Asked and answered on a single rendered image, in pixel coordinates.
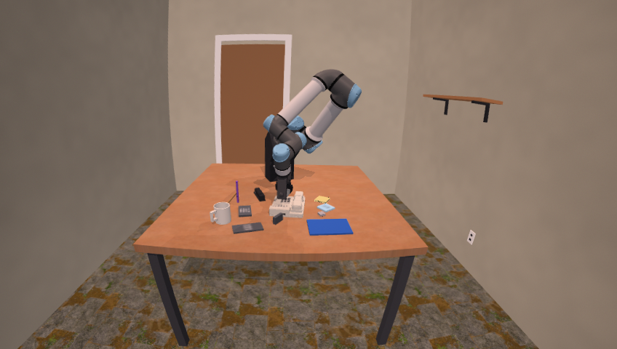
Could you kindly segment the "beige telephone handset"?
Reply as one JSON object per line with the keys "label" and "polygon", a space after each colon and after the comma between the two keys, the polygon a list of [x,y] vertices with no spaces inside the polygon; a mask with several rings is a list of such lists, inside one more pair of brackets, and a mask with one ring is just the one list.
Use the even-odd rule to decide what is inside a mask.
{"label": "beige telephone handset", "polygon": [[302,210],[303,191],[295,192],[295,200],[292,204],[292,209]]}

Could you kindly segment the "beige desk phone body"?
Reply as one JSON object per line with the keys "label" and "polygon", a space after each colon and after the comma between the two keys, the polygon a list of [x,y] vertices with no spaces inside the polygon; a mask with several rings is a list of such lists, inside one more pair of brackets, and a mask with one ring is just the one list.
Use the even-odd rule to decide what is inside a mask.
{"label": "beige desk phone body", "polygon": [[283,217],[297,217],[303,218],[304,206],[305,206],[305,197],[302,199],[302,210],[292,209],[293,201],[295,200],[294,196],[288,196],[287,199],[274,199],[274,202],[269,207],[269,216],[276,216],[280,212],[283,213]]}

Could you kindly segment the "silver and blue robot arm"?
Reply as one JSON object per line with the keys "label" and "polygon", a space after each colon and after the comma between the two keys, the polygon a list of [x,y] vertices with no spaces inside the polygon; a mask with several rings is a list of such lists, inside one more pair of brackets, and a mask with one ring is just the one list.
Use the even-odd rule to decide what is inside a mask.
{"label": "silver and blue robot arm", "polygon": [[[332,92],[329,103],[311,127],[305,127],[298,114],[326,89]],[[342,72],[335,69],[320,71],[276,116],[267,117],[263,126],[274,136],[276,173],[280,176],[288,175],[291,171],[290,160],[301,149],[307,153],[315,151],[323,143],[321,135],[343,109],[352,108],[351,105],[355,104],[361,93],[357,84]]]}

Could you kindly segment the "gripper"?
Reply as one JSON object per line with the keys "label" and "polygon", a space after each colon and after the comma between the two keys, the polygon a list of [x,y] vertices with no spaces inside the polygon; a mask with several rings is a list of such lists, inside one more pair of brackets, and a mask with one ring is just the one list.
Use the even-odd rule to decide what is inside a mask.
{"label": "gripper", "polygon": [[[281,177],[281,178],[285,178],[285,177],[287,177],[289,175],[287,177],[287,197],[292,193],[292,190],[293,190],[293,186],[291,185],[291,182],[290,182],[291,179],[292,179],[292,170],[290,172],[291,173],[289,173],[289,174],[287,174],[285,176],[280,176],[280,175],[276,174],[278,177]],[[291,176],[291,179],[290,179],[290,176]],[[276,182],[275,186],[276,186],[275,188],[277,190],[277,182]]]}

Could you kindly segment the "yellow sticky note pad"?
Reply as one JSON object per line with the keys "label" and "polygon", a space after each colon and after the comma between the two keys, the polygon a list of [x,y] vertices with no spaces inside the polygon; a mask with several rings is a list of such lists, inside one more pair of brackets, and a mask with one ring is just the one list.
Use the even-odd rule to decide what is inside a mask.
{"label": "yellow sticky note pad", "polygon": [[326,204],[329,200],[330,198],[324,197],[324,196],[318,196],[316,199],[314,199],[314,201],[324,203],[324,204]]}

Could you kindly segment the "white mug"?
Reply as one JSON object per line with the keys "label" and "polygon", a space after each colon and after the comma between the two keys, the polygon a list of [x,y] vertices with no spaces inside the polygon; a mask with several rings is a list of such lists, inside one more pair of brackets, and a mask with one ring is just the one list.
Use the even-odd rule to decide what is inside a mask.
{"label": "white mug", "polygon": [[[218,209],[216,209],[216,208]],[[228,207],[228,208],[226,208]],[[215,218],[213,218],[215,214]],[[210,212],[211,222],[216,222],[219,225],[226,225],[231,222],[230,204],[227,202],[219,202],[214,204],[214,210]]]}

